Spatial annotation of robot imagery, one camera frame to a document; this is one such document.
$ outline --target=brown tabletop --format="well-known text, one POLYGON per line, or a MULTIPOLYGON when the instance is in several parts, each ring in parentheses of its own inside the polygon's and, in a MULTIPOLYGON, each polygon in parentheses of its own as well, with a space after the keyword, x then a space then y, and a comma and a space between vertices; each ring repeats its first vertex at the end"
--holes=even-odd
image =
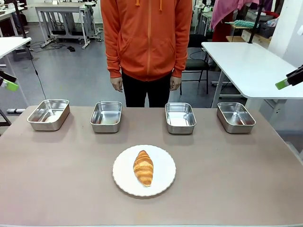
POLYGON ((251 134, 224 131, 215 109, 194 109, 192 135, 170 135, 164 109, 123 109, 116 134, 95 134, 93 107, 71 107, 59 131, 34 131, 29 107, 0 137, 0 224, 290 225, 303 223, 303 166, 269 123, 251 134), (167 150, 177 175, 152 198, 112 179, 120 152, 138 144, 167 150))

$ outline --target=metal tray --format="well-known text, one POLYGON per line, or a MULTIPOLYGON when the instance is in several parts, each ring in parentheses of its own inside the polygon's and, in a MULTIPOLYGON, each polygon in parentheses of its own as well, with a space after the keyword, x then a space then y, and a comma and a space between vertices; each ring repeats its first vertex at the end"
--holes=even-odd
POLYGON ((70 102, 64 99, 47 99, 32 112, 27 122, 36 131, 57 131, 70 113, 70 102))
POLYGON ((256 124, 241 103, 218 103, 217 116, 228 133, 250 133, 256 124))
POLYGON ((119 131, 122 103, 98 102, 90 118, 90 124, 96 133, 114 133, 119 131))
POLYGON ((188 103, 165 105, 167 130, 171 134, 191 134, 196 125, 193 109, 188 103))

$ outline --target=chair seat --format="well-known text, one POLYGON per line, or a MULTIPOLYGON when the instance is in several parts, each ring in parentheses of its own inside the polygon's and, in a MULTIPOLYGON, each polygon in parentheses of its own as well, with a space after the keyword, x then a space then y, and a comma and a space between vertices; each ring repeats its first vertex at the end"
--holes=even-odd
POLYGON ((187 59, 185 70, 209 70, 209 65, 201 59, 187 59))

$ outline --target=plate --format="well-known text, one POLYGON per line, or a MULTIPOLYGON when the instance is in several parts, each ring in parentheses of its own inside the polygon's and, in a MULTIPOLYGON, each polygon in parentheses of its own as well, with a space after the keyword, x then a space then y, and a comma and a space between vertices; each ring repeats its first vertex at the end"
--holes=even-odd
POLYGON ((156 146, 137 145, 123 151, 113 164, 115 183, 125 192, 135 196, 152 196, 165 191, 176 177, 176 165, 170 154, 156 146), (134 174, 134 161, 145 150, 153 162, 153 177, 149 187, 141 184, 134 174))

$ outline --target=hoodie pocket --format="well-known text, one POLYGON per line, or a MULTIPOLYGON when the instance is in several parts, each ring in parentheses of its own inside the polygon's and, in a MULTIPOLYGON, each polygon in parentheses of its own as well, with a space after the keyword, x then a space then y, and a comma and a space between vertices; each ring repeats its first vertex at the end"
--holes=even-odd
POLYGON ((119 51, 122 69, 136 75, 146 73, 147 38, 130 37, 119 51))
POLYGON ((151 73, 163 75, 172 71, 175 65, 176 51, 170 39, 152 39, 151 73))

